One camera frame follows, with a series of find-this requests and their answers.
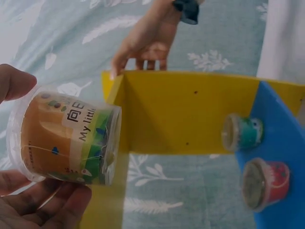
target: person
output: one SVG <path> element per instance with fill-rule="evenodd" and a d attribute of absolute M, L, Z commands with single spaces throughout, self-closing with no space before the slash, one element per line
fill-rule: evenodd
<path fill-rule="evenodd" d="M 136 59 L 135 69 L 167 70 L 167 57 L 180 21 L 196 25 L 199 5 L 204 0 L 155 0 L 147 13 L 122 41 L 111 63 L 111 79 L 122 73 L 129 59 Z"/>
<path fill-rule="evenodd" d="M 31 74 L 7 64 L 0 65 L 0 104 L 26 95 L 36 82 Z M 75 228 L 90 202 L 91 190 L 78 184 L 45 179 L 17 195 L 9 195 L 30 183 L 17 170 L 0 171 L 0 228 Z"/>

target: clear plastic container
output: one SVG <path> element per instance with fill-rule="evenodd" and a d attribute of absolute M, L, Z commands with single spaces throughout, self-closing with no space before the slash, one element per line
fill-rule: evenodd
<path fill-rule="evenodd" d="M 286 197 L 289 182 L 290 171 L 285 163 L 255 158 L 244 167 L 243 200 L 249 209 L 260 212 Z"/>
<path fill-rule="evenodd" d="M 226 117 L 222 130 L 223 146 L 231 152 L 255 147 L 261 143 L 263 133 L 264 127 L 261 120 L 230 114 Z"/>
<path fill-rule="evenodd" d="M 7 128 L 11 162 L 29 180 L 46 177 L 110 185 L 119 147 L 120 107 L 35 86 L 16 101 Z"/>

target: fingernail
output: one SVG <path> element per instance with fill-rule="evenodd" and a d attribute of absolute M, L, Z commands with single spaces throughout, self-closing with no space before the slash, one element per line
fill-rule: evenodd
<path fill-rule="evenodd" d="M 114 70 L 112 70 L 110 72 L 110 80 L 114 80 L 115 77 L 116 77 L 116 72 Z"/>

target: red cup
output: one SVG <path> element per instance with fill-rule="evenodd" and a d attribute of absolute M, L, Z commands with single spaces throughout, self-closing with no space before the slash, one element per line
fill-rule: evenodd
<path fill-rule="evenodd" d="M 243 198 L 255 212 L 284 199 L 289 190 L 290 171 L 279 161 L 255 158 L 244 167 Z"/>

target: wristwatch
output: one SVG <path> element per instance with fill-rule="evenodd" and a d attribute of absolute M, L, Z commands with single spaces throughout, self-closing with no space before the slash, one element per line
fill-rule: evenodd
<path fill-rule="evenodd" d="M 199 4 L 197 0 L 174 0 L 173 6 L 182 13 L 180 20 L 190 25 L 198 24 Z"/>

